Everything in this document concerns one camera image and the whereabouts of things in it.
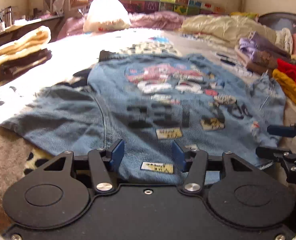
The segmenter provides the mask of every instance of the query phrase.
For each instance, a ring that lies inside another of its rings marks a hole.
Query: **colorful headboard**
[[[224,9],[196,0],[120,0],[130,13],[174,11],[181,15],[223,14]]]

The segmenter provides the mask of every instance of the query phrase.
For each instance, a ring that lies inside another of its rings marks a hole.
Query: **silver bolt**
[[[112,185],[110,183],[107,183],[107,182],[102,182],[102,183],[99,183],[96,186],[96,189],[98,189],[100,191],[108,191],[108,190],[112,189]]]
[[[12,240],[21,240],[21,236],[18,234],[13,234],[12,235]]]
[[[198,191],[200,190],[200,188],[201,188],[200,185],[196,183],[189,183],[185,185],[185,190],[191,191],[191,192]]]
[[[146,189],[146,190],[144,191],[144,193],[145,193],[146,195],[151,195],[151,194],[153,193],[153,191],[152,191],[151,189]]]
[[[284,235],[278,235],[275,240],[286,240],[286,237]]]

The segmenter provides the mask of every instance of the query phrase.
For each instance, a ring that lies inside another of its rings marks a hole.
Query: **blue denim shirt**
[[[142,162],[174,164],[175,138],[210,155],[234,152],[257,167],[269,162],[255,149],[279,141],[266,132],[283,124],[285,95],[275,80],[263,75],[247,86],[200,54],[114,57],[93,67],[88,86],[47,88],[2,126],[53,155],[84,155],[122,138],[119,174],[129,180],[182,183],[186,174],[176,167],[174,174],[141,170]]]

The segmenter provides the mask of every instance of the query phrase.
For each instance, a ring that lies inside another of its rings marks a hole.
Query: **white plastic bag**
[[[128,12],[119,0],[93,0],[84,32],[124,30],[130,27]]]

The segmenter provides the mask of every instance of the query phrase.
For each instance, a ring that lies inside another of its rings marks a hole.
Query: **stack of folded clothes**
[[[0,46],[0,81],[11,80],[49,60],[52,55],[46,46],[50,39],[50,29],[40,26]]]
[[[296,65],[277,60],[278,68],[273,78],[281,85],[283,92],[296,104]]]
[[[280,58],[285,62],[291,61],[289,53],[278,48],[257,32],[252,32],[248,39],[241,38],[235,50],[248,70],[260,75],[267,72],[270,77],[273,70],[278,67],[277,59]]]

